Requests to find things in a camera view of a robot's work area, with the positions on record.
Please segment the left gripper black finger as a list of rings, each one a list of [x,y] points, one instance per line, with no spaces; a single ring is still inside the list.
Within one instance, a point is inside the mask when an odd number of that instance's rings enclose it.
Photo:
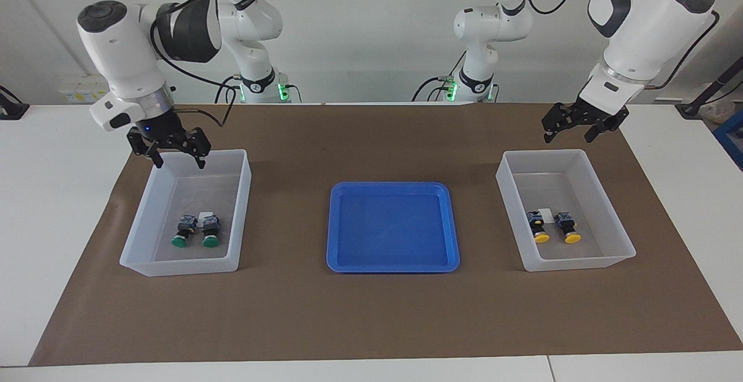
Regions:
[[[555,103],[542,118],[543,139],[550,143],[562,131],[572,128],[570,110],[563,103]]]
[[[591,117],[589,117],[589,124],[591,126],[585,133],[585,141],[591,143],[600,136],[600,134],[618,130],[628,115],[628,109],[621,109],[615,115],[610,117],[596,117],[591,115]]]

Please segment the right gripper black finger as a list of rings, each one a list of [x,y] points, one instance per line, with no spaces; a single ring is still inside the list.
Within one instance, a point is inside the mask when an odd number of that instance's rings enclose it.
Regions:
[[[128,143],[134,155],[148,158],[158,170],[163,167],[164,160],[159,153],[159,141],[147,142],[138,128],[131,128],[128,131]]]
[[[192,156],[200,170],[206,166],[206,157],[211,151],[211,143],[202,128],[186,131],[183,139],[183,152]]]

